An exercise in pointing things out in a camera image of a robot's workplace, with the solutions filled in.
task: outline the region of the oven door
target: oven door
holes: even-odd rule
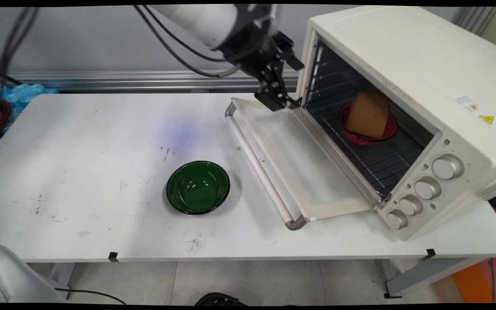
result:
[[[260,102],[232,98],[226,119],[236,134],[242,149],[266,188],[277,211],[288,228],[298,229],[305,222],[332,216],[372,210],[374,207],[352,179],[331,157],[300,118],[299,109],[284,108],[272,112]],[[233,114],[245,124],[244,132]],[[252,147],[245,134],[250,134],[257,146]],[[274,171],[266,171],[260,163],[264,153]],[[268,177],[278,175],[284,188],[301,212],[294,221],[283,199]]]

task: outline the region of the toaster oven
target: toaster oven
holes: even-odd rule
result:
[[[375,211],[406,240],[496,196],[494,44],[419,7],[359,6],[311,18],[301,59],[299,108],[226,111],[289,229]],[[398,130],[356,145],[338,113],[372,89]]]

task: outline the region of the floor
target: floor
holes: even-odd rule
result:
[[[52,263],[30,263],[49,276]],[[127,304],[194,305],[209,292],[238,298],[248,306],[295,304],[461,303],[452,277],[384,299],[385,275],[378,260],[197,261],[77,263],[69,285],[110,294]],[[70,293],[85,304],[117,304],[96,294]]]

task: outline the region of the robotic arm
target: robotic arm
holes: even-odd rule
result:
[[[257,100],[272,111],[296,108],[282,78],[284,62],[304,68],[294,55],[293,41],[276,29],[276,4],[162,4],[152,5],[210,50],[256,78]]]

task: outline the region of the gray wall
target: gray wall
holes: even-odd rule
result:
[[[279,29],[295,43],[301,56],[305,27],[312,16],[352,8],[340,4],[284,4],[278,12]],[[465,6],[424,6],[457,23]],[[0,51],[20,8],[0,8]],[[177,37],[209,56],[202,43],[161,17]],[[229,68],[228,63],[200,59],[179,44],[167,42],[199,69]],[[42,8],[29,35],[17,51],[10,72],[51,71],[178,71],[185,68],[157,41],[132,6]]]

